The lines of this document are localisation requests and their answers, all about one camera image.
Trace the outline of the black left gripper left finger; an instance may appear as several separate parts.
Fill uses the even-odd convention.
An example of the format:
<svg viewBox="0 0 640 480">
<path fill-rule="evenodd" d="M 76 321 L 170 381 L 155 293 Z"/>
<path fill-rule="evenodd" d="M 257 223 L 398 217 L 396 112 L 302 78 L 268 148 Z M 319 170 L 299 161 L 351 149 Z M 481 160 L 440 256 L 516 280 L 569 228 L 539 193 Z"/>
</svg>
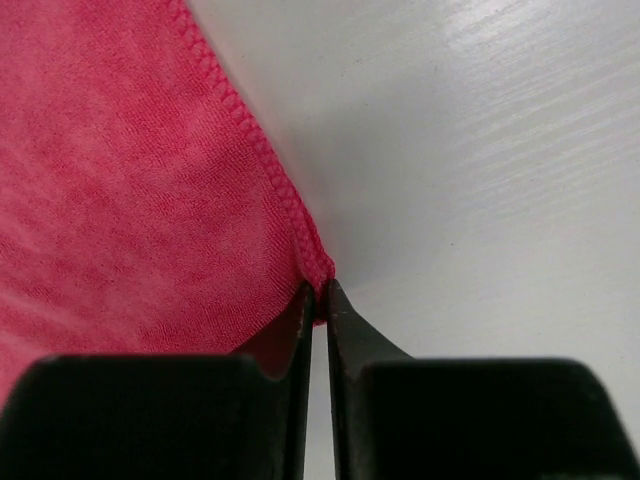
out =
<svg viewBox="0 0 640 480">
<path fill-rule="evenodd" d="M 228 355 L 33 363 L 1 414 L 5 479 L 300 479 L 315 295 Z"/>
</svg>

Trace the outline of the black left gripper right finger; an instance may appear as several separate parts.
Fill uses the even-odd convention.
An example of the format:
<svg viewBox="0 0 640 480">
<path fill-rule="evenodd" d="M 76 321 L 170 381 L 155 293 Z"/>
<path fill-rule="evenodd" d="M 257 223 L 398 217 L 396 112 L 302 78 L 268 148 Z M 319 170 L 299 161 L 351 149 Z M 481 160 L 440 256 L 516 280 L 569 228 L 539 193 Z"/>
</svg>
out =
<svg viewBox="0 0 640 480">
<path fill-rule="evenodd" d="M 340 479 L 635 479 L 608 393 L 568 359 L 418 359 L 327 288 Z"/>
</svg>

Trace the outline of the pink towel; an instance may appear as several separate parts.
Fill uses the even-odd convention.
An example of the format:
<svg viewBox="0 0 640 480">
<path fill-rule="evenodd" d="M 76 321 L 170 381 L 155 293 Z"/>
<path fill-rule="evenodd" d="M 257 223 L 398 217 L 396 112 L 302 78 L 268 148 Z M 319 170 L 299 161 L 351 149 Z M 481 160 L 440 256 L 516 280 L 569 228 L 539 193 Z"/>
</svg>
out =
<svg viewBox="0 0 640 480">
<path fill-rule="evenodd" d="M 1 5 L 1 390 L 51 354 L 227 353 L 335 267 L 182 1 Z"/>
</svg>

